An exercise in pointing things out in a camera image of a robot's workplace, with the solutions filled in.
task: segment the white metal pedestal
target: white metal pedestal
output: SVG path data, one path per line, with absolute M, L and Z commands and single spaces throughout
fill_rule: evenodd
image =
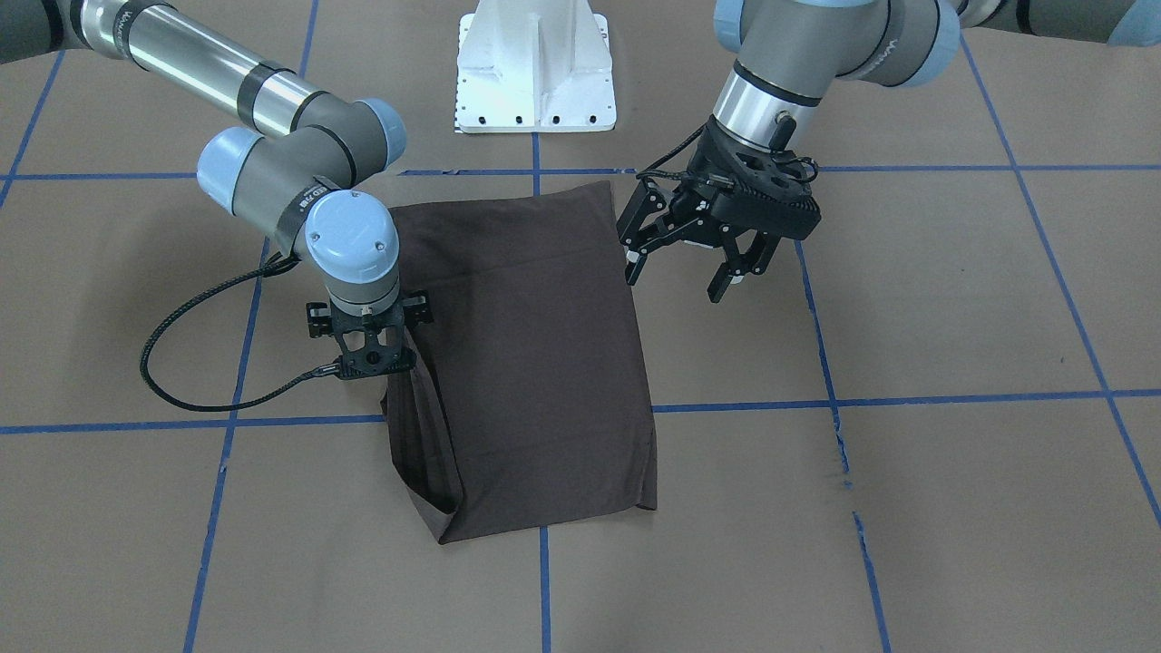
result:
M 457 63 L 457 131 L 616 124 L 608 21 L 587 0 L 481 0 L 460 21 Z

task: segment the brown cloth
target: brown cloth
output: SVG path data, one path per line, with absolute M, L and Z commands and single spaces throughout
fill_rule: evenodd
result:
M 608 182 L 391 209 L 435 322 L 389 378 L 395 467 L 440 544 L 657 505 L 657 454 Z

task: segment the robotic arm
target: robotic arm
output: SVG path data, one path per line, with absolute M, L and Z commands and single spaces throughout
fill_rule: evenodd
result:
M 322 275 L 330 302 L 308 304 L 310 335 L 334 336 L 342 352 L 326 373 L 356 379 L 413 366 L 403 325 L 430 320 L 426 296 L 401 296 L 390 213 L 351 191 L 406 148 L 387 102 L 345 102 L 159 0 L 3 0 L 0 19 L 0 63 L 88 48 L 237 115 L 246 127 L 210 141 L 197 182 L 283 257 Z M 344 338 L 353 332 L 365 335 L 358 349 Z
M 819 167 L 791 148 L 832 79 L 926 84 L 956 56 L 961 27 L 1153 45 L 1161 41 L 1161 2 L 717 0 L 714 26 L 737 59 L 713 115 L 637 174 L 618 234 L 628 249 L 630 285 L 657 247 L 678 241 L 721 247 L 726 261 L 708 287 L 709 300 L 719 302 L 730 284 L 766 271 L 781 238 L 801 241 L 819 224 L 810 194 Z M 684 172 L 658 170 L 699 137 Z M 658 178 L 678 185 L 665 191 Z M 737 238 L 750 231 L 753 238 L 742 251 Z

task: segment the blue grid line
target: blue grid line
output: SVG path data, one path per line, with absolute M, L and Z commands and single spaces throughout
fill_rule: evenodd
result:
M 446 170 L 414 168 L 399 172 L 398 177 L 535 177 L 540 175 L 591 175 L 591 174 L 636 174 L 632 167 L 495 167 L 495 168 L 461 168 L 453 167 Z
M 174 419 L 167 422 L 109 422 L 95 424 L 34 424 L 0 426 L 0 436 L 30 436 L 53 433 L 106 433 L 111 431 L 176 431 L 188 429 L 221 429 L 229 419 Z
M 1140 390 L 1112 390 L 1115 397 L 1158 397 L 1161 396 L 1161 388 L 1147 388 Z
M 540 651 L 553 653 L 553 603 L 549 591 L 548 526 L 540 526 Z
M 15 174 L 14 181 L 125 181 L 135 179 L 195 179 L 196 172 L 65 172 Z
M 1009 393 L 998 395 L 936 395 L 904 396 L 880 399 L 841 399 L 839 408 L 861 408 L 881 406 L 945 406 L 950 403 L 1014 403 L 1030 401 L 1069 401 L 1082 399 L 1104 399 L 1101 390 L 1082 390 L 1073 393 Z
M 262 253 L 259 265 L 266 260 L 271 242 L 262 242 Z M 254 280 L 254 293 L 250 299 L 250 317 L 246 322 L 246 333 L 241 340 L 241 354 L 238 357 L 238 379 L 233 388 L 233 403 L 241 401 L 246 383 L 246 369 L 250 364 L 250 350 L 254 340 L 254 325 L 258 322 L 258 307 L 262 297 L 262 279 Z M 233 436 L 238 426 L 238 411 L 230 411 L 225 437 L 222 438 L 222 458 L 218 460 L 217 480 L 214 483 L 214 498 L 210 501 L 210 516 L 205 524 L 205 540 L 202 543 L 202 558 L 197 567 L 197 581 L 194 584 L 194 598 L 189 605 L 189 622 L 186 625 L 186 644 L 183 653 L 193 653 L 194 640 L 197 637 L 197 622 L 202 613 L 202 598 L 205 596 L 205 580 L 209 576 L 210 558 L 214 554 L 214 538 L 217 534 L 218 515 L 222 511 L 222 498 L 225 495 L 225 476 L 229 471 L 230 453 L 233 451 Z
M 740 412 L 744 410 L 801 410 L 807 408 L 828 408 L 827 400 L 807 401 L 756 401 L 741 403 L 675 403 L 652 407 L 657 415 L 669 412 Z
M 540 195 L 540 134 L 532 132 L 532 195 Z
M 1095 165 L 1017 165 L 1016 170 L 1032 172 L 1123 172 L 1123 171 L 1156 171 L 1161 170 L 1158 164 L 1095 164 Z
M 315 43 L 315 23 L 318 21 L 318 0 L 310 2 L 310 17 L 307 19 L 307 37 L 302 44 L 302 58 L 298 60 L 298 77 L 305 79 L 307 65 L 310 64 L 310 48 Z
M 532 196 L 540 196 L 540 134 L 532 132 Z M 548 583 L 551 557 L 548 526 L 540 526 L 540 651 L 553 652 L 553 602 Z
M 843 419 L 838 410 L 839 403 L 835 395 L 835 381 L 830 374 L 830 363 L 827 360 L 827 345 L 822 337 L 822 322 L 819 321 L 819 308 L 814 301 L 814 289 L 810 286 L 810 271 L 807 267 L 806 251 L 802 249 L 801 241 L 794 242 L 794 252 L 798 254 L 799 265 L 802 267 L 802 290 L 806 294 L 807 308 L 810 310 L 810 316 L 814 320 L 814 332 L 819 340 L 819 364 L 822 366 L 822 378 L 827 383 L 827 404 L 830 408 L 830 417 L 834 422 L 835 442 L 838 444 L 838 455 L 843 464 L 843 474 L 849 476 L 851 473 L 851 460 L 846 454 L 846 440 L 843 438 Z M 844 481 L 843 487 L 851 489 L 851 481 L 849 479 Z M 882 645 L 882 653 L 890 653 L 890 634 L 887 631 L 887 618 L 884 615 L 882 601 L 879 597 L 879 581 L 875 579 L 874 561 L 871 559 L 871 552 L 867 550 L 863 519 L 859 518 L 858 512 L 853 512 L 853 516 L 859 547 L 863 550 L 863 565 L 866 568 L 871 604 L 874 609 L 875 623 L 879 626 L 879 640 Z
M 1010 165 L 820 165 L 819 172 L 1008 172 Z
M 1112 390 L 1116 397 L 1161 397 L 1161 388 Z M 838 408 L 875 408 L 889 406 L 946 406 L 959 403 L 1027 403 L 1043 401 L 1076 401 L 1104 399 L 1102 390 L 1079 390 L 1068 393 L 1011 393 L 996 395 L 933 395 L 902 397 L 838 399 Z M 657 415 L 683 412 L 742 412 L 753 410 L 808 410 L 830 408 L 830 401 L 765 401 L 738 403 L 673 403 L 657 404 Z M 326 426 L 339 424 L 372 424 L 382 422 L 381 414 L 373 415 L 316 415 L 300 417 L 239 417 L 233 421 L 239 429 L 267 426 Z M 0 436 L 100 433 L 108 431 L 175 431 L 190 429 L 215 429 L 230 424 L 230 419 L 172 419 L 157 422 L 94 422 L 75 424 L 28 424 L 0 426 Z
M 1019 166 L 1016 165 L 1016 155 L 1012 151 L 1011 143 L 1008 141 L 1004 127 L 1000 121 L 1000 114 L 996 112 L 996 107 L 991 102 L 988 88 L 983 84 L 983 77 L 980 74 L 980 69 L 975 64 L 975 57 L 972 56 L 972 50 L 967 45 L 967 40 L 965 40 L 962 35 L 960 36 L 960 44 L 964 46 L 964 55 L 967 57 L 967 63 L 972 69 L 972 74 L 975 76 L 975 82 L 979 85 L 980 93 L 983 95 L 983 102 L 987 105 L 988 113 L 991 115 L 991 122 L 995 124 L 996 132 L 1000 135 L 1000 142 L 1004 146 L 1008 160 L 1012 164 L 1016 181 L 1019 184 L 1021 193 L 1024 195 L 1024 202 L 1027 204 L 1027 210 L 1032 216 L 1032 223 L 1036 225 L 1037 235 L 1040 237 L 1040 244 L 1044 246 L 1044 252 L 1047 254 L 1048 263 L 1052 265 L 1052 272 L 1057 277 L 1057 284 L 1060 286 L 1060 292 L 1065 295 L 1065 302 L 1068 304 L 1068 310 L 1073 315 L 1073 322 L 1076 324 L 1076 331 L 1080 333 L 1081 342 L 1084 344 L 1084 351 L 1088 352 L 1089 361 L 1093 364 L 1093 372 L 1096 373 L 1097 381 L 1101 383 L 1101 392 L 1109 404 L 1110 412 L 1112 412 L 1112 419 L 1117 424 L 1117 430 L 1120 432 L 1120 439 L 1125 444 L 1125 450 L 1127 451 L 1128 458 L 1133 464 L 1133 469 L 1137 472 L 1137 479 L 1140 481 L 1141 489 L 1145 491 L 1145 497 L 1148 500 L 1149 507 L 1153 509 L 1153 518 L 1156 521 L 1158 526 L 1161 528 L 1161 507 L 1158 505 L 1158 498 L 1153 493 L 1153 486 L 1149 483 L 1149 478 L 1145 473 L 1141 459 L 1137 454 L 1137 446 L 1133 444 L 1132 436 L 1128 435 L 1128 429 L 1125 426 L 1125 421 L 1122 418 L 1120 409 L 1117 408 L 1117 401 L 1113 397 L 1112 390 L 1109 388 L 1109 381 L 1104 375 L 1104 371 L 1101 368 L 1101 361 L 1097 359 L 1096 349 L 1093 346 L 1088 330 L 1084 328 L 1084 322 L 1081 320 L 1080 310 L 1076 308 L 1073 294 L 1068 289 L 1068 284 L 1065 281 L 1065 274 L 1060 270 L 1057 254 L 1053 252 L 1052 244 L 1048 242 L 1048 234 L 1040 220 L 1040 213 L 1036 208 L 1032 194 L 1027 189 L 1027 182 L 1024 180 L 1024 174 L 1021 172 Z
M 814 290 L 810 288 L 810 272 L 806 267 L 806 252 L 802 243 L 794 241 L 794 252 L 798 253 L 802 267 L 802 289 L 806 292 L 806 304 L 814 318 L 814 335 L 819 340 L 819 364 L 822 365 L 822 379 L 827 383 L 827 406 L 830 408 L 830 419 L 835 424 L 835 440 L 838 443 L 838 457 L 843 461 L 843 473 L 851 473 L 851 460 L 846 457 L 846 440 L 843 439 L 843 418 L 838 414 L 838 399 L 835 396 L 835 380 L 830 375 L 830 364 L 827 361 L 827 345 L 822 339 L 822 323 L 819 322 L 819 308 L 814 303 Z
M 60 72 L 60 64 L 64 60 L 65 52 L 62 50 L 57 53 L 56 60 L 52 62 L 52 70 L 49 71 L 49 77 L 44 80 L 44 88 L 41 89 L 41 96 L 36 99 L 36 106 L 33 108 L 31 117 L 28 119 L 28 127 L 24 128 L 24 135 L 20 139 L 20 146 L 16 149 L 16 156 L 12 159 L 12 167 L 8 168 L 8 177 L 5 179 L 3 186 L 0 187 L 0 208 L 3 208 L 3 203 L 8 199 L 8 191 L 12 189 L 16 171 L 20 170 L 20 162 L 24 160 L 24 152 L 28 151 L 28 143 L 33 139 L 33 131 L 36 130 L 36 123 L 41 120 L 41 112 L 44 110 L 44 103 L 49 100 L 49 92 L 52 91 L 52 85 L 57 80 L 57 73 Z
M 867 573 L 867 587 L 871 589 L 871 603 L 874 605 L 874 619 L 879 625 L 879 641 L 882 645 L 882 653 L 890 653 L 890 634 L 887 632 L 887 617 L 882 611 L 882 597 L 879 595 L 879 579 L 874 573 L 874 561 L 871 560 L 871 550 L 867 548 L 866 529 L 863 528 L 863 519 L 858 511 L 851 512 L 851 515 L 854 516 L 854 530 L 859 533 L 863 567 Z

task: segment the brown paper floor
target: brown paper floor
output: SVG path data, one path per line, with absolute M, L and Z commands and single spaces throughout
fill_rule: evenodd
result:
M 594 1 L 618 128 L 469 137 L 474 1 L 178 6 L 394 103 L 410 149 L 366 189 L 395 206 L 599 178 L 623 204 L 731 62 L 713 2 Z M 1161 48 L 966 43 L 923 88 L 834 85 L 800 148 L 823 222 L 769 274 L 712 306 L 717 253 L 650 257 L 656 514 L 446 547 L 382 380 L 207 417 L 137 378 L 153 325 L 262 251 L 193 179 L 230 117 L 92 52 L 3 66 L 0 650 L 1156 651 Z M 157 374 L 273 388 L 333 358 L 322 296 L 307 270 L 224 295 Z

